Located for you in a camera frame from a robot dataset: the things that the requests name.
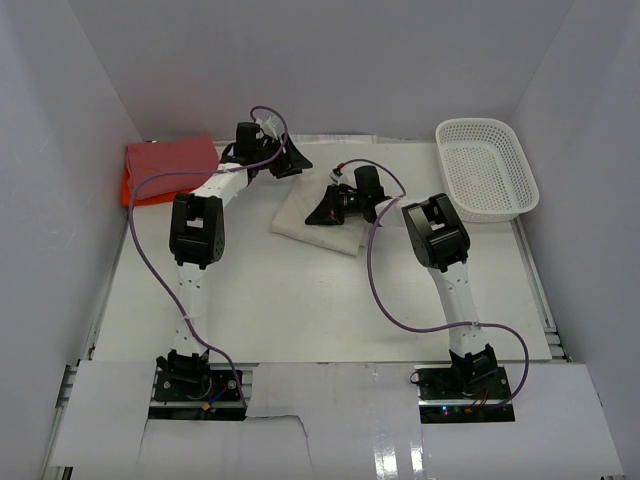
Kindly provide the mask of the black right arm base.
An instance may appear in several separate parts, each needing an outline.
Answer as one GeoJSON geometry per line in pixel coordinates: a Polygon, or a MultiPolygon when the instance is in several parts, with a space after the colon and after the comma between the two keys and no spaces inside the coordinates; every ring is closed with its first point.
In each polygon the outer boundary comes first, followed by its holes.
{"type": "Polygon", "coordinates": [[[510,384],[503,367],[471,385],[454,378],[452,368],[416,368],[409,381],[417,387],[423,425],[512,423],[514,408],[507,399],[510,384]]]}

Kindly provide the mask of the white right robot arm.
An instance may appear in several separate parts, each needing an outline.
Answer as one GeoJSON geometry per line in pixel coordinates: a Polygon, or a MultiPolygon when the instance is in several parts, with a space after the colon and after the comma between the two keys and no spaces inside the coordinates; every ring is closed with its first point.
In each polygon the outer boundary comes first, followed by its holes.
{"type": "Polygon", "coordinates": [[[451,367],[445,385],[459,396],[472,399],[484,391],[488,377],[497,369],[493,348],[479,322],[469,286],[468,254],[470,237],[449,197],[440,193],[421,202],[391,197],[382,187],[378,169],[362,166],[354,171],[353,186],[342,183],[342,168],[332,173],[332,183],[305,223],[312,226],[338,226],[348,216],[360,215],[372,229],[366,248],[369,286],[379,310],[395,326],[412,333],[449,333],[451,367]],[[384,307],[374,283],[372,254],[375,234],[384,217],[400,212],[416,259],[433,279],[446,323],[437,327],[410,327],[395,319],[384,307]]]}

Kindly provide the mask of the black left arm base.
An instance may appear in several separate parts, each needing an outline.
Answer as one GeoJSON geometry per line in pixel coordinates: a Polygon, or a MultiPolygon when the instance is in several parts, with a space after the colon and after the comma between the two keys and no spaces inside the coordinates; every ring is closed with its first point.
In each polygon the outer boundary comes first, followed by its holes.
{"type": "Polygon", "coordinates": [[[148,418],[172,421],[244,421],[246,408],[230,370],[209,369],[196,377],[159,370],[148,418]]]}

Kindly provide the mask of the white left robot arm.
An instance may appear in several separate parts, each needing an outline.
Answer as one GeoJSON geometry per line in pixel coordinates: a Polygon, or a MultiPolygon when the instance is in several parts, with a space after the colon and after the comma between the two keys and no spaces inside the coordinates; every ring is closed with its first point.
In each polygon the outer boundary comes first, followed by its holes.
{"type": "Polygon", "coordinates": [[[207,338],[211,267],[225,250],[225,207],[264,169],[283,179],[312,167],[293,141],[267,122],[241,122],[235,141],[222,152],[222,172],[175,197],[169,249],[177,265],[182,318],[175,328],[172,354],[201,359],[211,350],[207,338]]]}

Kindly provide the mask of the white t shirt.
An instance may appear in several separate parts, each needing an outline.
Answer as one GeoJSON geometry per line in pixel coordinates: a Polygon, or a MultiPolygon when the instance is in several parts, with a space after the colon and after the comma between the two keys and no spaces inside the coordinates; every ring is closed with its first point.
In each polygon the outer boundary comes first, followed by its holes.
{"type": "Polygon", "coordinates": [[[327,186],[325,180],[315,175],[295,179],[271,223],[271,232],[316,247],[357,256],[369,230],[361,214],[346,218],[342,225],[305,223],[318,206],[327,186]]]}

